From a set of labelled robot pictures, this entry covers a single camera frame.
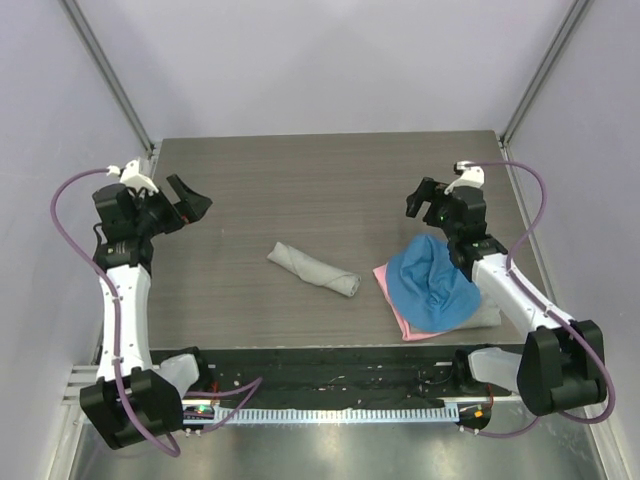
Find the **grey cloth napkin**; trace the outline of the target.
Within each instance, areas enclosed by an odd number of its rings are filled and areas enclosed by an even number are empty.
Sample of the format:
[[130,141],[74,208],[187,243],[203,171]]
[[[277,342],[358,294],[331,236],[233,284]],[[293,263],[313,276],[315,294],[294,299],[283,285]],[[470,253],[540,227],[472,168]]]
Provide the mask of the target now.
[[360,275],[321,262],[281,242],[275,244],[267,259],[303,282],[332,290],[347,298],[353,297],[361,284]]

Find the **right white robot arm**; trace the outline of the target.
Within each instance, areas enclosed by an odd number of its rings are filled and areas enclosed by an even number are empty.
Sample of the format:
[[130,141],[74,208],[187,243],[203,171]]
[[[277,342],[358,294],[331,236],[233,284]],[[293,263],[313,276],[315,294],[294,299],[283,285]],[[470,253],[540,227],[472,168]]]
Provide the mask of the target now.
[[576,321],[520,274],[509,251],[487,231],[486,202],[473,182],[452,184],[425,177],[406,199],[414,218],[427,209],[425,224],[448,241],[453,265],[494,300],[524,337],[522,352],[477,349],[451,371],[457,391],[472,395],[486,383],[517,393],[538,416],[604,403],[606,419],[615,389],[604,362],[604,339],[592,320]]

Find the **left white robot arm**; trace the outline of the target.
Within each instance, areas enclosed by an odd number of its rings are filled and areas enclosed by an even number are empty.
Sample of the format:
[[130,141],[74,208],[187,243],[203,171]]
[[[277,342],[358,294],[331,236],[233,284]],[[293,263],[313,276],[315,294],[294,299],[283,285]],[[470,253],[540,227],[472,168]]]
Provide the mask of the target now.
[[182,429],[183,398],[203,398],[213,385],[197,347],[178,350],[159,365],[151,358],[152,240],[198,222],[212,205],[179,176],[167,181],[177,202],[139,182],[120,181],[92,196],[104,237],[93,256],[104,294],[103,347],[96,381],[81,389],[80,406],[113,450]]

